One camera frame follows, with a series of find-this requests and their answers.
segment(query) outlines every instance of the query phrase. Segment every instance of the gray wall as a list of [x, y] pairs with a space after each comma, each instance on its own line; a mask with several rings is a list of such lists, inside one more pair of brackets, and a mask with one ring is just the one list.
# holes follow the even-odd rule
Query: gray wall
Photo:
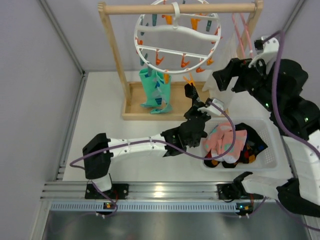
[[320, 107], [320, 1], [307, 0], [285, 36], [283, 58], [297, 61], [309, 74], [301, 96]]
[[0, 238], [24, 240], [53, 180], [80, 75], [36, 0], [0, 7]]
[[[54, 12], [62, 30], [69, 40], [75, 55], [79, 59], [85, 70], [107, 70], [114, 71], [116, 69], [112, 51], [109, 47], [107, 37], [105, 35], [99, 14], [98, 2], [101, 0], [47, 0], [52, 11]], [[250, 3], [252, 0], [207, 0], [209, 3]], [[105, 0], [108, 5], [124, 5], [124, 4], [151, 4], [154, 0]], [[178, 2], [182, 0], [168, 0], [168, 3]], [[197, 3], [196, 0], [186, 0], [187, 3]], [[296, 0], [265, 0], [264, 9], [260, 16], [259, 22], [254, 31], [253, 37], [257, 38], [261, 35], [268, 35], [278, 30], [288, 17]], [[141, 69], [139, 57], [136, 54], [134, 46], [134, 28], [138, 20], [138, 15], [113, 15], [111, 21], [114, 33], [119, 46], [122, 63], [126, 70]], [[234, 25], [231, 15], [219, 14], [221, 19], [221, 32], [224, 37], [214, 53], [214, 58], [219, 56], [222, 45], [232, 35]], [[158, 21], [164, 24], [165, 20], [158, 15]], [[207, 21], [201, 21], [205, 28]], [[167, 36], [165, 34], [153, 34], [148, 37], [147, 33], [141, 38], [145, 44], [153, 43], [154, 47], [168, 47], [170, 49], [179, 49], [185, 46], [188, 51], [198, 53], [199, 51], [208, 50], [208, 46], [204, 44], [192, 44], [190, 42], [194, 38], [185, 35], [179, 38], [176, 35]], [[164, 68], [180, 68], [181, 58], [165, 61], [161, 64]]]

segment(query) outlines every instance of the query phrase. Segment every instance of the table surface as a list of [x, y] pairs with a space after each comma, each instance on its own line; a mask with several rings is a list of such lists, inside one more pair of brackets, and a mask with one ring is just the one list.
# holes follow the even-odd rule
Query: table surface
[[[126, 72], [129, 81], [138, 81], [138, 72]], [[63, 181], [86, 181], [85, 172], [69, 163], [82, 156], [82, 148], [97, 134], [108, 138], [131, 139], [153, 136], [175, 128], [181, 121], [125, 121], [121, 117], [124, 94], [117, 72], [90, 72], [85, 86], [70, 146]], [[247, 92], [237, 93], [229, 106], [231, 117], [263, 117], [269, 113]], [[282, 145], [280, 136], [277, 145]], [[192, 149], [194, 154], [199, 149]], [[256, 172], [259, 176], [288, 179], [291, 169], [284, 149], [277, 170]], [[112, 162], [109, 173], [115, 182], [225, 182], [243, 171], [217, 172], [204, 170], [202, 160], [184, 154], [175, 157], [140, 157]]]

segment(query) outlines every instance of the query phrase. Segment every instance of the orange clothespin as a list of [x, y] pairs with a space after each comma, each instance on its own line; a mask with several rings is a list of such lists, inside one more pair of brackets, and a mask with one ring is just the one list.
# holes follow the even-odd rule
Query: orange clothespin
[[202, 73], [203, 71], [205, 71], [205, 69], [201, 68], [201, 67], [198, 67], [195, 72], [196, 73]]
[[191, 26], [193, 30], [198, 29], [198, 22], [200, 22], [200, 19], [196, 19], [196, 18], [191, 18]]
[[169, 83], [169, 79], [170, 79], [170, 75], [165, 73], [163, 75], [163, 78], [164, 78], [164, 84], [168, 84]]
[[172, 25], [172, 16], [170, 16], [170, 15], [162, 15], [162, 18], [165, 18], [166, 24]]
[[206, 61], [206, 65], [209, 66], [211, 64], [213, 64], [215, 61], [212, 60], [212, 57], [210, 57], [207, 61]]
[[135, 38], [135, 40], [136, 40], [136, 43], [137, 43], [138, 45], [143, 45], [143, 44], [144, 44], [144, 41], [139, 40], [137, 37]]
[[186, 66], [189, 65], [190, 61], [185, 61], [185, 53], [182, 55], [182, 60], [181, 60], [181, 67], [185, 68]]
[[183, 76], [183, 79], [188, 83], [188, 84], [193, 84], [193, 86], [195, 86], [195, 81], [194, 81], [194, 78], [192, 77], [192, 74], [191, 72], [189, 72], [189, 75], [190, 75], [190, 79], [186, 78], [185, 76]]
[[155, 64], [158, 66], [164, 59], [164, 56], [162, 58], [159, 58], [159, 49], [157, 49], [155, 52]]
[[216, 28], [216, 30], [215, 30], [214, 35], [217, 35], [217, 34], [218, 34], [219, 29], [220, 29], [220, 27], [218, 26], [218, 27]]

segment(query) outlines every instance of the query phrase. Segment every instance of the white plastic basket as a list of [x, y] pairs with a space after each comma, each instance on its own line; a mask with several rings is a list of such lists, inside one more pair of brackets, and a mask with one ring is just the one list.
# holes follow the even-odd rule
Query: white plastic basket
[[[205, 123], [204, 131], [210, 133], [215, 126], [225, 123], [228, 120], [224, 117], [212, 118], [210, 121]], [[280, 138], [279, 131], [273, 131], [271, 128], [271, 122], [265, 118], [232, 118], [234, 125], [245, 123], [252, 127], [262, 138], [262, 140], [268, 145], [268, 148], [260, 152], [256, 157], [256, 160], [249, 164], [238, 163], [235, 168], [224, 168], [220, 163], [217, 167], [210, 168], [204, 165], [204, 161], [200, 161], [202, 168], [205, 171], [211, 172], [256, 172], [256, 171], [274, 171], [278, 168], [278, 161], [280, 156], [278, 152], [279, 148], [283, 148], [281, 145], [277, 145], [279, 142], [277, 139]], [[205, 157], [207, 152], [203, 147], [203, 140], [201, 140], [200, 149], [202, 157]]]

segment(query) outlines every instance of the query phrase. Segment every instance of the gray floor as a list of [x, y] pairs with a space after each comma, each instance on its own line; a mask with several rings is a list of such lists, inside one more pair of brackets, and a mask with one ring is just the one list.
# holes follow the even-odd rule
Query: gray floor
[[48, 218], [51, 224], [47, 223], [42, 240], [309, 239], [306, 229], [274, 203], [265, 203], [250, 219], [220, 213], [119, 212], [103, 220], [94, 214], [78, 218], [81, 214], [83, 212], [51, 212]]

